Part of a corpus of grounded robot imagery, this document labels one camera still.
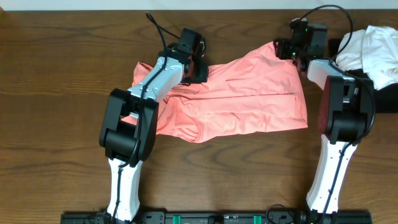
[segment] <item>black cable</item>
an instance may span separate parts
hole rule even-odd
[[[122,171],[123,171],[123,169],[122,169],[122,168],[119,168],[119,170],[118,170],[118,189],[117,189],[117,193],[116,193],[116,206],[114,207],[114,210],[113,210],[113,215],[112,215],[112,218],[111,218],[111,223],[112,223],[112,222],[113,222],[113,223],[116,222],[115,216],[116,216],[116,212],[117,212],[117,210],[118,210],[119,203],[120,203],[120,181],[121,181]]]
[[[268,208],[268,210],[266,211],[266,219],[268,220],[268,222],[271,222],[272,224],[276,224],[274,221],[272,221],[270,218],[269,218],[269,216],[268,216],[268,211],[269,210],[271,210],[273,207],[275,207],[275,206],[280,206],[280,207],[282,207],[283,209],[285,209],[286,210],[286,212],[289,214],[289,216],[292,218],[292,222],[290,222],[290,223],[287,223],[287,224],[292,224],[292,223],[294,223],[294,215],[290,212],[290,211],[287,211],[287,209],[286,209],[286,207],[284,206],[284,205],[282,205],[282,204],[273,204],[273,205],[271,205],[271,207],[269,207]]]
[[[150,14],[150,17],[148,17],[148,15],[147,15],[147,18],[148,18],[151,22],[153,22],[155,25],[157,25],[157,23],[156,23],[154,17],[152,16],[152,14]],[[172,32],[168,31],[167,29],[164,29],[164,28],[161,27],[160,25],[157,25],[157,27],[159,27],[162,31],[164,31],[164,32],[166,32],[166,33],[172,35],[173,37],[175,37],[175,38],[177,38],[177,39],[180,39],[179,36],[173,34]]]

